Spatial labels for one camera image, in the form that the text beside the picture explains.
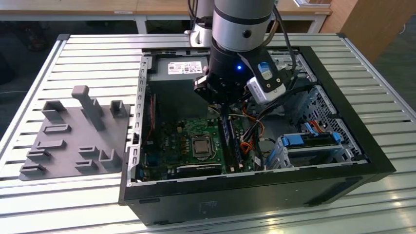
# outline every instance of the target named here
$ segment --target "aluminum table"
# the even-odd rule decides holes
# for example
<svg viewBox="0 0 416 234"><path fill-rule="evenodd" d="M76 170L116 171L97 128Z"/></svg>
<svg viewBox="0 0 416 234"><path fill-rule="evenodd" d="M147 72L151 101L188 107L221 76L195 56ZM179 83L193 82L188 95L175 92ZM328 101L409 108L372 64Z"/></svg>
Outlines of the aluminum table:
<svg viewBox="0 0 416 234"><path fill-rule="evenodd" d="M0 142L0 233L405 233L416 226L416 114L348 39L291 34L311 46L397 172L329 205L145 227L117 205L120 173L19 181L47 100L77 106L75 85L88 85L101 105L121 99L135 108L145 47L188 47L184 35L72 35L56 41ZM284 46L281 35L272 46Z"/></svg>

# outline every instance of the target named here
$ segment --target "label sticker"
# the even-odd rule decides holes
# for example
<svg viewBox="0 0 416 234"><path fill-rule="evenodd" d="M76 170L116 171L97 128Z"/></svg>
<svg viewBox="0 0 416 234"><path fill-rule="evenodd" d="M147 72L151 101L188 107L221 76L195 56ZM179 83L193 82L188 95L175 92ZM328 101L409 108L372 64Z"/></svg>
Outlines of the label sticker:
<svg viewBox="0 0 416 234"><path fill-rule="evenodd" d="M256 163L259 166L261 166L261 160L260 160L260 158L255 157L255 163Z"/></svg>
<svg viewBox="0 0 416 234"><path fill-rule="evenodd" d="M132 14L132 11L115 11L115 14Z"/></svg>
<svg viewBox="0 0 416 234"><path fill-rule="evenodd" d="M200 74L203 73L203 65L200 61L196 62L171 62L168 63L168 74Z"/></svg>

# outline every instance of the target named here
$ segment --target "black cable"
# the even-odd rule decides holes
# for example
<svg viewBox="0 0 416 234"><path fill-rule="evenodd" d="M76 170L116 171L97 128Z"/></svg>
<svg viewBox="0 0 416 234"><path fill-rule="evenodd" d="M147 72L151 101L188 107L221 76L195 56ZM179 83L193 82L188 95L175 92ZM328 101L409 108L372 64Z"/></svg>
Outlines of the black cable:
<svg viewBox="0 0 416 234"><path fill-rule="evenodd" d="M263 154L261 154L261 150L260 150L260 146L259 146L259 129L255 129L253 134L255 134L255 137L253 137L253 144L255 145L253 145L253 147L255 147L256 157L260 159L260 169L256 171L261 171L264 162L263 162Z"/></svg>
<svg viewBox="0 0 416 234"><path fill-rule="evenodd" d="M281 19L281 15L277 11L277 8L273 7L273 13L276 14L276 17L277 17L277 21L279 21L279 25L280 25L280 28L281 28L281 32L284 34L284 38L285 38L285 45L287 45L287 49L288 49L288 52L291 54L291 59L292 59L292 74L293 74L293 80L291 81L291 84L288 86L288 89L292 89L293 88L293 85L295 85L295 82L297 80L297 76L295 75L295 71L296 71L296 57L295 57L295 52L293 52L293 49L292 49L292 46L291 46L291 42L288 40L288 34L287 34L287 29L285 29L285 26L284 26L284 22L283 22L283 19Z"/></svg>
<svg viewBox="0 0 416 234"><path fill-rule="evenodd" d="M193 0L193 9L195 9L195 11L193 11L193 15L195 15L195 23L197 23L197 4L199 4L199 0Z"/></svg>
<svg viewBox="0 0 416 234"><path fill-rule="evenodd" d="M264 138L264 140L271 141L273 144L276 144L276 141L272 138Z"/></svg>
<svg viewBox="0 0 416 234"><path fill-rule="evenodd" d="M271 151L261 151L263 159L267 159L271 155Z"/></svg>
<svg viewBox="0 0 416 234"><path fill-rule="evenodd" d="M279 27L277 14L276 14L276 11L275 11L275 10L273 10L273 17L275 17L275 22L273 22L271 31L269 31L269 33L268 33L267 39L264 40L264 42L263 42L261 45L260 45L260 46L263 46L263 47L267 46L267 45L271 43L271 41L272 41L272 39L273 39L273 36L275 36L275 33L276 33L276 31L277 31L277 27Z"/></svg>
<svg viewBox="0 0 416 234"><path fill-rule="evenodd" d="M189 13L189 16L191 16L191 20L195 20L196 16L193 14L193 7L191 7L191 0L188 0L188 13Z"/></svg>
<svg viewBox="0 0 416 234"><path fill-rule="evenodd" d="M252 92L247 92L243 97L239 98L239 101L245 101L252 96Z"/></svg>
<svg viewBox="0 0 416 234"><path fill-rule="evenodd" d="M251 128L245 131L243 135L243 140L247 141L249 139L249 136L253 134L253 130L256 128L257 123L263 120L263 118L279 107L285 103L287 97L292 96L296 93L304 92L313 88L316 83L311 83L308 85L304 85L301 87L297 87L292 90L288 90L277 99L275 99L267 107L260 111L257 117L256 117L256 122L251 126Z"/></svg>

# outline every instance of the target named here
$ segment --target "cable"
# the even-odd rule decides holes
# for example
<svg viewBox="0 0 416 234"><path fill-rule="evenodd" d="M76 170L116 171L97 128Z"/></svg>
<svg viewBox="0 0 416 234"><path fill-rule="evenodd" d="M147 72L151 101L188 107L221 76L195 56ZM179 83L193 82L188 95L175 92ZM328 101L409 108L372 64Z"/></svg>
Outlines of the cable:
<svg viewBox="0 0 416 234"><path fill-rule="evenodd" d="M199 0L193 0L193 15L195 15L195 23L197 23L197 4L199 4Z"/></svg>
<svg viewBox="0 0 416 234"><path fill-rule="evenodd" d="M296 57L295 57L295 52L293 52L293 49L292 49L292 46L291 46L291 41L288 40L288 34L287 34L287 29L285 29L285 26L284 26L284 23L283 23L281 15L280 15L276 7L273 7L273 13L276 14L276 17L277 17L279 25L280 25L281 32L283 32L284 38L285 38L287 49L288 49L288 52L291 54L291 59L292 59L293 80L292 80L292 82L291 82L291 84L288 86L288 89L292 89L293 85L296 83L296 80L297 80L297 76L295 75L295 72L296 72Z"/></svg>
<svg viewBox="0 0 416 234"><path fill-rule="evenodd" d="M263 159L267 159L271 156L271 151L261 151L261 157Z"/></svg>
<svg viewBox="0 0 416 234"><path fill-rule="evenodd" d="M208 106L209 109L212 109L217 114L220 114L219 110L212 107L212 106ZM229 116L239 116L239 117L244 117L244 118L252 118L251 116L245 116L245 115L239 115L239 114L228 114Z"/></svg>
<svg viewBox="0 0 416 234"><path fill-rule="evenodd" d="M261 170L264 162L263 162L263 154L261 154L261 150L259 146L259 130L257 129L253 132L253 146L255 146L256 157L260 159L260 170Z"/></svg>
<svg viewBox="0 0 416 234"><path fill-rule="evenodd" d="M264 140L271 141L273 144L276 144L276 141L272 138L264 138Z"/></svg>
<svg viewBox="0 0 416 234"><path fill-rule="evenodd" d="M403 34L405 31L405 24L403 25L403 31L399 34Z"/></svg>
<svg viewBox="0 0 416 234"><path fill-rule="evenodd" d="M320 128L320 126L319 126L316 120L309 121L309 124L313 125L313 127L315 127L315 129L317 130L319 133L323 133L323 132L324 132L324 130Z"/></svg>
<svg viewBox="0 0 416 234"><path fill-rule="evenodd" d="M252 117L252 116L249 116L249 115L247 114L247 111L245 111L245 102L243 103L241 112L243 112L243 114L244 114L252 121L257 121L255 117ZM263 137L264 130L265 130L265 126L264 126L264 124L263 124L260 121L257 121L257 122L260 123L260 126L261 126L260 137Z"/></svg>
<svg viewBox="0 0 416 234"><path fill-rule="evenodd" d="M267 39L265 39L264 42L261 43L261 46L267 46L267 45L271 43L271 41L272 41L272 39L273 39L273 36L275 36L275 33L276 33L276 31L277 31L277 27L279 27L277 21L279 21L279 20L277 20L277 15L276 15L275 9L273 9L273 16L275 16L273 26L272 26L271 31L269 31L269 33L268 33Z"/></svg>
<svg viewBox="0 0 416 234"><path fill-rule="evenodd" d="M247 142L241 142L240 143L240 148L244 151L244 154L247 154L253 149L252 145L249 143L247 143Z"/></svg>
<svg viewBox="0 0 416 234"><path fill-rule="evenodd" d="M189 13L189 16L191 16L191 20L195 20L196 16L193 14L193 8L191 7L191 0L188 0L188 13Z"/></svg>
<svg viewBox="0 0 416 234"><path fill-rule="evenodd" d="M251 92L247 92L243 97L239 98L239 101L245 101L249 97L252 96Z"/></svg>
<svg viewBox="0 0 416 234"><path fill-rule="evenodd" d="M243 140L247 140L247 138L252 135L253 129L255 129L257 123L263 120L263 118L273 111L273 109L276 109L279 106L281 106L284 104L287 97L289 97L291 95L293 95L296 93L300 93L300 92L304 92L304 91L309 90L311 88L313 88L315 85L316 85L316 83L312 83L309 85L304 85L301 87L297 87L297 88L287 91L277 99L275 99L267 105L267 107L260 111L260 113L257 115L255 124L245 131L245 133L243 135Z"/></svg>
<svg viewBox="0 0 416 234"><path fill-rule="evenodd" d="M27 93L28 91L8 91L8 92L1 92L0 94L12 94L12 93Z"/></svg>

